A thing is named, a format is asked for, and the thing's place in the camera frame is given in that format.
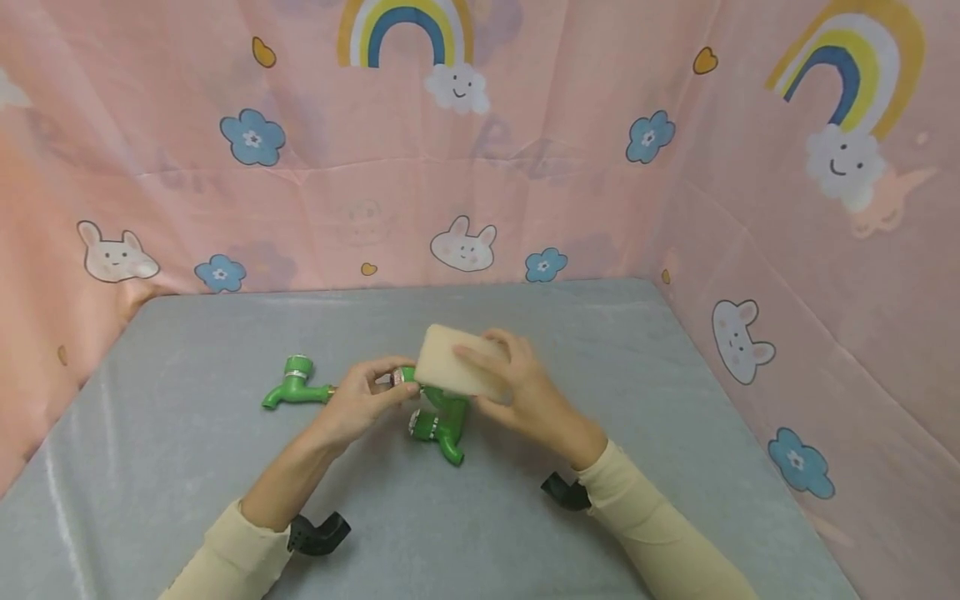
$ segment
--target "person's left hand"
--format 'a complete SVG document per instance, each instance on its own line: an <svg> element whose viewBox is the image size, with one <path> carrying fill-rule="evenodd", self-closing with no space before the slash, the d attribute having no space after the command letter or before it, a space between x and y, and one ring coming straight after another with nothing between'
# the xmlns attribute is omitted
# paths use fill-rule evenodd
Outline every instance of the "person's left hand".
<svg viewBox="0 0 960 600"><path fill-rule="evenodd" d="M413 365L414 361L402 356L387 356L353 365L307 433L318 436L333 448L346 449L384 411L420 393L420 385L416 383L402 383L395 388L389 383L376 383L377 379L398 367Z"/></svg>

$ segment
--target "person's right hand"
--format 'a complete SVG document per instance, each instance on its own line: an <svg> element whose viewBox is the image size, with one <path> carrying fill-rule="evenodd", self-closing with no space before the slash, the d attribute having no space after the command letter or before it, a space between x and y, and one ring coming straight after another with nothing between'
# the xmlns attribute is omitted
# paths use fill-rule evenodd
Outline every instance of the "person's right hand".
<svg viewBox="0 0 960 600"><path fill-rule="evenodd" d="M463 346L456 346L453 351L470 364L503 379L510 386L513 402L504 406L478 396L475 403L480 412L560 454L577 470L595 463L607 448L607 434L561 394L530 342L503 329L491 329L483 337L503 345L509 360L492 358Z"/></svg>

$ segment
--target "beige sleeve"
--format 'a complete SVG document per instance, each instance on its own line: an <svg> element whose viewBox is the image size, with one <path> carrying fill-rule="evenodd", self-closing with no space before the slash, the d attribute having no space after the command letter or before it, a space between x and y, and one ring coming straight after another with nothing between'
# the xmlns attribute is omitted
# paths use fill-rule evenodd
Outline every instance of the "beige sleeve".
<svg viewBox="0 0 960 600"><path fill-rule="evenodd" d="M260 600L290 560L283 533L251 525L231 504L204 536L204 545L159 600Z"/></svg>
<svg viewBox="0 0 960 600"><path fill-rule="evenodd" d="M589 514L620 541L657 600L756 600L743 574L609 442L578 473Z"/></svg>

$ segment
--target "beige sponge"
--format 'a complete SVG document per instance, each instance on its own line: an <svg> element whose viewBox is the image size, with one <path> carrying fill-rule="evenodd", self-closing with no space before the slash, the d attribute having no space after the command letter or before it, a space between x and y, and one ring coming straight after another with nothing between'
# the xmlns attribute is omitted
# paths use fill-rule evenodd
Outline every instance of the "beige sponge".
<svg viewBox="0 0 960 600"><path fill-rule="evenodd" d="M474 367L453 353L454 346L466 346L488 356L508 360L507 351L497 342L432 324L426 329L420 360L414 377L421 385L464 396L486 396L506 402L507 385L499 377Z"/></svg>

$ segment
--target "yellow heart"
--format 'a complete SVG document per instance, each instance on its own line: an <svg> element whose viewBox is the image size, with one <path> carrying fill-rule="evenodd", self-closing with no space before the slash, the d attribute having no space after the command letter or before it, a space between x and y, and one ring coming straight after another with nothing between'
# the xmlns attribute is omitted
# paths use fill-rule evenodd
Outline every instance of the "yellow heart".
<svg viewBox="0 0 960 600"><path fill-rule="evenodd" d="M706 46L697 54L697 58L693 60L693 72L697 75L706 75L717 68L718 64L720 64L720 59L717 58L717 55L713 54L713 48Z"/></svg>
<svg viewBox="0 0 960 600"><path fill-rule="evenodd" d="M268 69L276 64L276 53L256 36L253 38L253 57L260 63L260 66L265 66Z"/></svg>

